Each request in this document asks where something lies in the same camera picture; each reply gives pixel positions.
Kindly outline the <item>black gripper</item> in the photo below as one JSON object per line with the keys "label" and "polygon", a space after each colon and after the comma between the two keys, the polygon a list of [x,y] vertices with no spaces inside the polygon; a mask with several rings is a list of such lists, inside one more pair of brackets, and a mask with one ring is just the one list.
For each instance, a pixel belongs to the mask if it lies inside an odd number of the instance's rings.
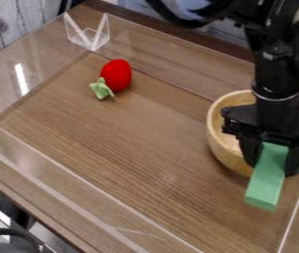
{"label": "black gripper", "polygon": [[284,174],[299,174],[299,94],[279,100],[260,98],[246,105],[227,106],[220,115],[224,119],[223,133],[239,141],[244,161],[254,167],[262,151],[262,142],[290,148]]}

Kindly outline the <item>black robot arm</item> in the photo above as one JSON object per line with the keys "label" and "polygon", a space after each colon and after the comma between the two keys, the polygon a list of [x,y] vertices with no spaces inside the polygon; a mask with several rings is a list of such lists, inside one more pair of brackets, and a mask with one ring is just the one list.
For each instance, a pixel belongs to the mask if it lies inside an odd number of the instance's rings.
{"label": "black robot arm", "polygon": [[288,148],[284,174],[299,173],[299,0],[187,0],[190,19],[162,0],[146,0],[170,23],[196,29],[230,19],[244,28],[254,55],[255,102],[222,109],[223,133],[232,135],[254,166],[270,142]]}

